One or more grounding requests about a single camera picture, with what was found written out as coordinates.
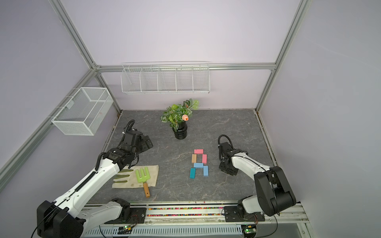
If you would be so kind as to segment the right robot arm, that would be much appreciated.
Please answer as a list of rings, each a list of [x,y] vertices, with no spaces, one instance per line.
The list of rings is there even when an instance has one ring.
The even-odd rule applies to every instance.
[[[255,182],[256,195],[238,202],[237,207],[242,217],[246,218],[258,212],[273,216],[296,205],[297,199],[279,166],[261,164],[249,157],[245,151],[235,149],[229,142],[220,143],[218,149],[219,169],[222,172],[235,176],[241,171]]]

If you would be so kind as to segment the natural wood block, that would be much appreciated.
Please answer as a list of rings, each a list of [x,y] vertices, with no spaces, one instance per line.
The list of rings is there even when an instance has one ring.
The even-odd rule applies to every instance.
[[[192,157],[191,157],[191,162],[192,163],[196,163],[197,162],[197,155],[196,154],[193,154]]]

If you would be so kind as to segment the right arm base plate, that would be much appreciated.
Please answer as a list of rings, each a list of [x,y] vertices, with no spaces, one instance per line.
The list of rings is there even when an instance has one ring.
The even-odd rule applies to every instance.
[[[221,214],[225,222],[264,222],[265,216],[261,212],[247,213],[240,206],[225,206]]]

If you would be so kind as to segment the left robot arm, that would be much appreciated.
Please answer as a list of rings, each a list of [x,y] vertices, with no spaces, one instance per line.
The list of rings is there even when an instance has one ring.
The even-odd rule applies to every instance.
[[[80,238],[109,221],[137,222],[137,218],[132,218],[130,203],[120,198],[86,212],[82,209],[109,179],[125,166],[131,167],[140,153],[152,147],[150,138],[141,132],[125,132],[116,148],[98,156],[95,168],[87,176],[55,201],[39,205],[33,233],[42,238]]]

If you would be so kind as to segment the light blue block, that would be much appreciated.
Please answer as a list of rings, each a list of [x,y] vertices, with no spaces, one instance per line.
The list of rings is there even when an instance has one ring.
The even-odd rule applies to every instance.
[[[208,177],[209,176],[208,166],[203,166],[203,176],[204,177]]]
[[[202,168],[204,167],[204,163],[194,163],[194,164],[193,164],[193,167],[194,167],[194,168],[197,168],[197,169],[198,169],[198,168],[201,168],[201,169],[202,169]]]

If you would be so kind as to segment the teal block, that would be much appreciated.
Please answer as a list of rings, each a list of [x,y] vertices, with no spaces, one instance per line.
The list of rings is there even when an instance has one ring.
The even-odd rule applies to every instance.
[[[196,173],[196,168],[191,168],[191,170],[190,170],[190,178],[191,179],[195,178],[195,173]]]

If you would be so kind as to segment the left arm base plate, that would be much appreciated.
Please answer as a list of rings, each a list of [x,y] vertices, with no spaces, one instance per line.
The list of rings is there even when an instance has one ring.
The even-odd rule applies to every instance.
[[[146,212],[146,208],[131,207],[128,215],[126,215],[124,211],[119,218],[108,221],[105,224],[143,224],[145,222]]]

